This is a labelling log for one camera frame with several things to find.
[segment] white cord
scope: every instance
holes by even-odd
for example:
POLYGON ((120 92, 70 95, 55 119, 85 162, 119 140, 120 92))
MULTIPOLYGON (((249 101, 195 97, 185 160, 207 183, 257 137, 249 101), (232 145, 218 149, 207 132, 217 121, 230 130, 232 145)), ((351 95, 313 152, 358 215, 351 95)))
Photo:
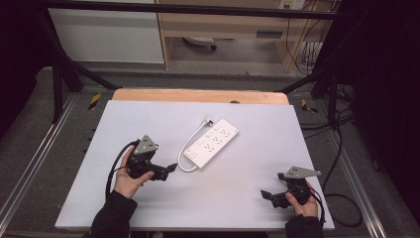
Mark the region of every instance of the white cord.
POLYGON ((181 150, 179 151, 179 154, 178 154, 178 166, 184 172, 190 173, 190 172, 193 172, 193 171, 197 170, 197 166, 194 166, 191 169, 184 168, 181 165, 181 157, 182 157, 182 152, 183 152, 186 144, 188 144, 188 142, 191 140, 191 138, 194 137, 195 134, 197 134, 201 130, 201 128, 203 128, 203 126, 205 126, 205 125, 208 125, 208 126, 212 126, 213 125, 213 122, 211 121, 211 116, 210 115, 208 115, 206 117, 206 119, 204 119, 204 121, 201 123, 200 127, 194 133, 192 133, 192 135, 188 138, 188 140, 186 140, 185 144, 183 144, 181 150))

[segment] floor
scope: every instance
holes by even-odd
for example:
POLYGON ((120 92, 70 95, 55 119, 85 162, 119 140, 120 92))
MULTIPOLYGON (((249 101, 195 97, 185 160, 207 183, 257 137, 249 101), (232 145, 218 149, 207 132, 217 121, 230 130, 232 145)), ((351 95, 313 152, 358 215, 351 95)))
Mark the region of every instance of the floor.
MULTIPOLYGON (((285 73, 281 69, 280 60, 271 42, 218 40, 216 43, 218 49, 213 52, 191 46, 182 39, 178 39, 174 45, 173 62, 169 69, 165 69, 162 65, 132 63, 86 63, 86 65, 106 77, 107 80, 117 84, 122 83, 125 87, 273 91, 303 76, 302 72, 285 73)), ((49 129, 52 128, 51 73, 44 70, 40 72, 38 79, 36 91, 27 106, 9 132, 0 140, 0 163, 2 168, 9 168, 9 170, 0 171, 1 204, 11 202, 8 200, 9 195, 16 188, 21 175, 28 173, 26 168, 33 163, 34 154, 49 129)), ((29 232, 23 237, 77 236, 77 234, 55 229, 53 224, 59 214, 60 203, 65 200, 71 187, 71 178, 77 174, 78 166, 76 165, 83 160, 83 149, 89 146, 88 138, 94 134, 92 129, 96 127, 100 119, 106 100, 112 96, 112 92, 98 87, 87 78, 83 78, 83 82, 86 87, 82 93, 66 94, 69 98, 72 96, 76 98, 76 106, 68 112, 66 124, 59 128, 60 136, 52 138, 55 146, 50 146, 46 149, 46 154, 41 155, 43 160, 40 165, 33 165, 33 168, 37 169, 27 181, 30 186, 21 187, 20 196, 16 196, 19 199, 14 200, 19 206, 9 210, 9 215, 5 215, 4 209, 1 210, 0 218, 3 219, 1 228, 4 230, 0 229, 0 232, 6 230, 5 235, 11 236, 13 232, 15 234, 29 232), (86 110, 90 99, 98 91, 102 92, 102 99, 97 108, 94 111, 86 110), (84 119, 84 125, 80 125, 80 118, 84 119)), ((325 120, 322 112, 325 109, 325 101, 312 100, 309 94, 311 87, 311 84, 307 84, 288 95, 301 123, 321 123, 325 120), (307 101, 307 107, 310 110, 302 110, 302 99, 307 101)), ((339 107, 345 108, 346 102, 339 103, 339 107)), ((363 138, 359 135, 357 125, 347 123, 343 125, 342 132, 345 148, 342 156, 351 160, 385 235, 373 236, 369 232, 369 224, 366 223, 356 228, 337 224, 336 231, 327 231, 326 235, 330 237, 420 237, 418 224, 401 201, 390 179, 386 174, 374 171, 372 160, 365 148, 363 138)), ((311 137, 315 134, 312 131, 303 132, 304 137, 308 138, 306 142, 314 166, 327 171, 337 155, 337 134, 329 130, 311 137)), ((329 189, 331 189, 329 191, 354 197, 357 193, 348 185, 345 169, 346 163, 338 164, 329 181, 329 189)), ((357 211, 345 201, 332 199, 329 200, 328 205, 341 220, 347 222, 357 220, 357 211)), ((283 237, 283 234, 271 233, 270 237, 283 237)))

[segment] gray carpet floor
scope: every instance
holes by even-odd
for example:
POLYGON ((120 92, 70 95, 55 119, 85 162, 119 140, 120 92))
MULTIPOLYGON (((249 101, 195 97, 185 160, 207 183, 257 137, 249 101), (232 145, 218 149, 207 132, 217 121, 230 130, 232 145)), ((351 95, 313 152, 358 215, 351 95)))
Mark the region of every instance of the gray carpet floor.
MULTIPOLYGON (((98 72, 105 79, 124 87, 162 87, 162 88, 199 88, 224 90, 261 90, 281 89, 293 80, 290 75, 278 78, 270 75, 208 75, 185 73, 147 73, 147 72, 98 72)), ((32 185, 10 221, 7 232, 28 231, 35 233, 68 234, 54 228, 59 215, 59 206, 65 201, 79 166, 84 158, 84 150, 89 147, 89 138, 94 131, 106 101, 113 92, 96 87, 88 79, 83 79, 87 89, 77 95, 67 121, 35 176, 32 185), (87 110, 93 95, 99 90, 102 96, 93 111, 87 110)), ((52 77, 48 71, 40 72, 38 85, 26 107, 15 123, 0 140, 0 204, 3 205, 14 186, 30 162, 33 154, 48 132, 53 119, 52 77)), ((301 100, 316 107, 307 93, 311 85, 290 93, 289 100, 295 106, 300 123, 324 122, 320 113, 301 109, 301 100)), ((357 174, 373 203, 388 237, 420 237, 418 224, 411 216, 387 174, 373 169, 372 160, 361 138, 357 124, 348 123, 341 127, 346 152, 351 158, 357 174)), ((315 132, 304 132, 304 137, 315 132)), ((328 131, 306 139, 306 144, 316 170, 323 173, 322 183, 330 169, 337 150, 328 131)), ((353 197, 340 163, 338 163, 328 182, 326 192, 334 192, 353 197)), ((355 222, 358 214, 355 207, 340 199, 328 199, 333 216, 345 222, 355 222)), ((326 231, 331 237, 369 237, 367 226, 350 228, 338 223, 336 229, 326 231)))

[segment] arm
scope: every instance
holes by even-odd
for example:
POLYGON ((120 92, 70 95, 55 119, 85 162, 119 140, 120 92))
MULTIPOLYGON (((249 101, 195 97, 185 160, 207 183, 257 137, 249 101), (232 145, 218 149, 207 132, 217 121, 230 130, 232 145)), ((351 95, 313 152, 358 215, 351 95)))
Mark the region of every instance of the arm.
POLYGON ((140 178, 133 179, 124 168, 132 147, 124 156, 121 168, 117 172, 114 190, 105 202, 105 205, 96 214, 90 231, 84 238, 128 238, 130 235, 130 219, 137 208, 132 200, 133 195, 140 186, 148 181, 153 172, 148 172, 140 178))
POLYGON ((296 198, 288 192, 287 200, 294 208, 296 216, 286 223, 287 238, 324 238, 318 219, 318 204, 310 196, 306 204, 301 205, 296 198))

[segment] person's left hand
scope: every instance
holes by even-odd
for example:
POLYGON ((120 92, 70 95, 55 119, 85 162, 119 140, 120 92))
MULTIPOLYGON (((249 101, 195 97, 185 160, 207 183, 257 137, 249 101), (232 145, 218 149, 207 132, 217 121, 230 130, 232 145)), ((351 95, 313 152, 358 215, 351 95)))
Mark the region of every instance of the person's left hand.
POLYGON ((134 146, 132 146, 128 150, 126 155, 124 155, 123 161, 121 162, 121 169, 117 171, 117 178, 115 180, 115 186, 114 186, 114 190, 118 191, 123 196, 129 199, 131 199, 134 196, 134 194, 137 192, 140 186, 143 186, 143 184, 149 179, 151 179, 151 177, 155 174, 153 172, 147 172, 144 175, 142 175, 140 178, 131 178, 127 174, 127 168, 125 168, 125 165, 133 150, 134 150, 134 146))

